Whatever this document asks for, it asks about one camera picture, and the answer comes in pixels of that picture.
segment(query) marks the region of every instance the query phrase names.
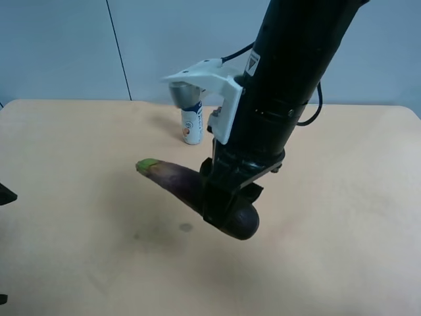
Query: can label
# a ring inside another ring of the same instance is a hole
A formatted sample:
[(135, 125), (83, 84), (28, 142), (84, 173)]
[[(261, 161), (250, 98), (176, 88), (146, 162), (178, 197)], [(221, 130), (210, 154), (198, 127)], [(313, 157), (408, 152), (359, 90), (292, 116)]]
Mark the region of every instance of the can label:
[(202, 101), (193, 107), (182, 109), (183, 139), (187, 144), (199, 144), (203, 139), (203, 109)]

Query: light blue wall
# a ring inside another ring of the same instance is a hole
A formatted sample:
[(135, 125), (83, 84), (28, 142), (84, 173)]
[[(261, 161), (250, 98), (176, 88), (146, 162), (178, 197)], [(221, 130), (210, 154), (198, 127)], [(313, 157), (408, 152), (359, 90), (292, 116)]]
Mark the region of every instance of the light blue wall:
[(105, 0), (0, 0), (0, 102), (128, 99)]
[[(159, 79), (253, 41), (269, 0), (109, 3), (133, 99), (168, 103)], [(420, 0), (363, 6), (323, 78), (326, 102), (401, 104), (421, 116), (419, 14)], [(3, 104), (128, 98), (105, 0), (1, 0), (0, 38)]]

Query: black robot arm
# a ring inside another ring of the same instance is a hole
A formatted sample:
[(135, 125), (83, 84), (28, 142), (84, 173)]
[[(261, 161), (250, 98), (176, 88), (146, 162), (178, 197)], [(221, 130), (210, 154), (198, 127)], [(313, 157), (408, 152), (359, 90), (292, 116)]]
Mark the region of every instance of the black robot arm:
[(212, 159), (202, 164), (208, 223), (224, 228), (244, 200), (258, 198), (262, 188), (253, 181), (281, 167), (288, 138), (366, 2), (271, 0), (243, 76), (235, 79), (243, 94), (228, 143), (215, 139)]
[(0, 206), (16, 201), (18, 196), (0, 183)]
[(164, 79), (181, 108), (202, 92), (224, 98), (209, 117), (212, 158), (200, 170), (205, 221), (239, 239), (255, 233), (259, 216), (252, 203), (263, 188), (254, 181), (281, 167), (288, 138), (306, 125), (300, 116), (316, 87), (321, 96), (320, 79), (366, 2), (271, 0), (243, 73), (224, 62), (252, 45)]

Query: table surface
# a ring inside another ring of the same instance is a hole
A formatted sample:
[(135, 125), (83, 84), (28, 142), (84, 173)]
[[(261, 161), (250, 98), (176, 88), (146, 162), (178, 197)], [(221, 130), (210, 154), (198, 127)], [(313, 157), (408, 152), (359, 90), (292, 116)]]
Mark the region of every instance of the table surface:
[(181, 141), (173, 107), (14, 101), (0, 149), (19, 195), (0, 208), (2, 315), (421, 313), (421, 121), (406, 108), (327, 105), (297, 127), (245, 242), (136, 172), (211, 154), (209, 134)]

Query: purple eggplant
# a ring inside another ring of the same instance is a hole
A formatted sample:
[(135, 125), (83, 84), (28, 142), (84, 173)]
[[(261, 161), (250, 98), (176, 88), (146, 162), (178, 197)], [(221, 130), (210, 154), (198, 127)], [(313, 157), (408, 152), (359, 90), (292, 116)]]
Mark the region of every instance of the purple eggplant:
[[(157, 159), (139, 161), (136, 170), (203, 216), (203, 181), (197, 171)], [(219, 229), (231, 237), (246, 240), (252, 237), (258, 227), (259, 215), (256, 209), (239, 197), (237, 211)]]

